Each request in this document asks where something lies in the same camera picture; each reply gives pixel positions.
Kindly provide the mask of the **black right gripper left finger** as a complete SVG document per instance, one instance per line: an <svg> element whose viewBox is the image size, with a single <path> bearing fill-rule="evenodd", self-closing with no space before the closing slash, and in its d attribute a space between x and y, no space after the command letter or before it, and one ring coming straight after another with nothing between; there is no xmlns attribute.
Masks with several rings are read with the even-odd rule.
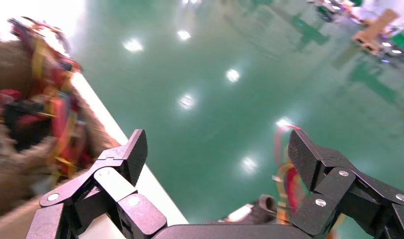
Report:
<svg viewBox="0 0 404 239"><path fill-rule="evenodd" d="M27 238L76 239L104 214L128 239L155 236L167 219L136 189L147 155L143 129L126 145L103 151L88 171L42 197Z"/></svg>

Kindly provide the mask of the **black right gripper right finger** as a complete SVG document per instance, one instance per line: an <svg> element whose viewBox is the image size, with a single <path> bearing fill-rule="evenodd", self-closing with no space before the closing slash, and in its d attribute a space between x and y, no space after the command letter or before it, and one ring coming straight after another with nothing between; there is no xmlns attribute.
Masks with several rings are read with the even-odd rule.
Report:
<svg viewBox="0 0 404 239"><path fill-rule="evenodd" d="M376 239L404 239L404 191L358 170L338 150L291 132L289 157L309 195L291 218L308 239L323 239L342 214Z"/></svg>

